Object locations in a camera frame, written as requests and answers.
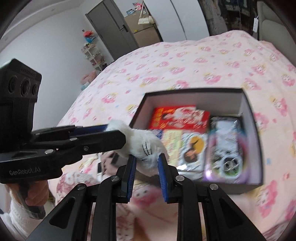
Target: black box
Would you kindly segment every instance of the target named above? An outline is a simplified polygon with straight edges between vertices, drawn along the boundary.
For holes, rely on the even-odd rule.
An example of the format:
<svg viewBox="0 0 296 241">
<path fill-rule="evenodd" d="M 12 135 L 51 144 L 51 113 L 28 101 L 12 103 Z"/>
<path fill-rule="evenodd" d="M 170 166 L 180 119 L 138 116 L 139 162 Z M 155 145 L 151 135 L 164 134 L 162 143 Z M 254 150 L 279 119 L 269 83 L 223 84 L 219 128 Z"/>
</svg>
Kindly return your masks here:
<svg viewBox="0 0 296 241">
<path fill-rule="evenodd" d="M 261 186 L 263 184 L 262 150 L 252 108 L 243 89 L 196 88 L 146 93 L 130 123 L 130 127 L 147 129 L 153 110 L 156 107 L 187 105 L 196 106 L 200 110 L 210 111 L 212 116 L 236 116 L 242 120 L 248 146 L 249 180 L 246 184 L 217 184 L 227 194 L 241 194 Z M 158 176 L 146 177 L 138 173 L 137 178 L 155 185 L 159 183 Z M 210 184 L 209 182 L 201 181 L 201 179 L 194 181 L 205 185 Z"/>
</svg>

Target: white sleeve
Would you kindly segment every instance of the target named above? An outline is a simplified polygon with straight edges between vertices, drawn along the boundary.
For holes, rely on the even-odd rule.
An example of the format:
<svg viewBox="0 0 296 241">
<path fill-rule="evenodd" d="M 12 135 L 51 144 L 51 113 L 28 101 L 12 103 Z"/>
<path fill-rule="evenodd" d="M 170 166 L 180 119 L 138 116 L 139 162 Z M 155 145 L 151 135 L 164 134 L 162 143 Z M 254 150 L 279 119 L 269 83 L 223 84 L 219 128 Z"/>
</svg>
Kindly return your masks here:
<svg viewBox="0 0 296 241">
<path fill-rule="evenodd" d="M 16 240 L 23 241 L 42 220 L 30 218 L 26 210 L 13 197 L 10 212 L 0 215 L 3 223 Z"/>
</svg>

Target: food package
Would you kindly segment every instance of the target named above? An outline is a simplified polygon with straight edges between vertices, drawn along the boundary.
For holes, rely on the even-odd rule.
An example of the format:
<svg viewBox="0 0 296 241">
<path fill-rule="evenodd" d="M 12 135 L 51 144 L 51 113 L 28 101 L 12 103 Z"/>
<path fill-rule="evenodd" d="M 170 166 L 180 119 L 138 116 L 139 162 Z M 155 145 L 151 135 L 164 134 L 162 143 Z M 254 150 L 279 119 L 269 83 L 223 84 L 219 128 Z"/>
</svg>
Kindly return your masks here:
<svg viewBox="0 0 296 241">
<path fill-rule="evenodd" d="M 168 164 L 171 166 L 178 165 L 179 151 L 182 141 L 181 130 L 151 130 L 159 139 L 168 151 L 170 160 Z"/>
<path fill-rule="evenodd" d="M 249 168 L 246 138 L 238 118 L 211 118 L 204 180 L 246 183 Z"/>
<path fill-rule="evenodd" d="M 182 134 L 182 144 L 177 166 L 179 174 L 189 172 L 187 174 L 194 175 L 194 179 L 201 178 L 205 166 L 207 134 L 184 132 Z"/>
<path fill-rule="evenodd" d="M 195 106 L 159 107 L 154 110 L 150 129 L 182 129 L 205 133 L 210 113 Z"/>
</svg>

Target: cardboard box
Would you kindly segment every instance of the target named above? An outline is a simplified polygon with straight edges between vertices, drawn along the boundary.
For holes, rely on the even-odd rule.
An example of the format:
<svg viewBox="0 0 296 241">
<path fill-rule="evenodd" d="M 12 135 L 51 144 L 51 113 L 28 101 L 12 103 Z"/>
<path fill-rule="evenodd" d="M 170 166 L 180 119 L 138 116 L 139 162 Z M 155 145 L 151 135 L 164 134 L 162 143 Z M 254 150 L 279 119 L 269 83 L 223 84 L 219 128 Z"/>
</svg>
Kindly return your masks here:
<svg viewBox="0 0 296 241">
<path fill-rule="evenodd" d="M 161 41 L 156 29 L 153 26 L 134 33 L 134 37 L 139 47 L 145 47 L 148 45 L 159 43 Z"/>
<path fill-rule="evenodd" d="M 217 183 L 227 194 L 241 194 L 263 184 L 263 159 L 258 130 L 252 108 L 242 89 L 235 88 L 197 88 L 146 93 L 135 113 L 130 127 L 148 129 L 153 111 L 163 106 L 196 106 L 215 116 L 241 117 L 247 139 L 247 156 L 250 176 L 245 184 Z M 157 177 L 139 174 L 137 178 L 153 184 L 159 183 Z M 209 185 L 209 182 L 194 180 Z"/>
</svg>

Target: bag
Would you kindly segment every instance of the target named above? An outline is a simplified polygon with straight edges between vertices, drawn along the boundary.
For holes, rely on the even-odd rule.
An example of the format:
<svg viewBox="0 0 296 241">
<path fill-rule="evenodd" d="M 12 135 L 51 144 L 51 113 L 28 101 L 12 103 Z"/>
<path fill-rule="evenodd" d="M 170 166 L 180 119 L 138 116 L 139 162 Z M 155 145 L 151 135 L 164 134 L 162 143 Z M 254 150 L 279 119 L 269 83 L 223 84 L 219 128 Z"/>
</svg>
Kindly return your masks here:
<svg viewBox="0 0 296 241">
<path fill-rule="evenodd" d="M 139 21 L 138 21 L 138 24 L 154 24 L 155 21 L 154 19 L 152 18 L 152 16 L 148 13 L 148 11 L 146 10 L 147 14 L 148 14 L 148 17 L 145 17 L 143 18 L 143 9 L 144 9 L 144 1 L 143 1 L 143 4 L 142 4 L 142 9 L 141 9 L 141 13 L 140 13 L 140 18 L 139 18 Z"/>
</svg>

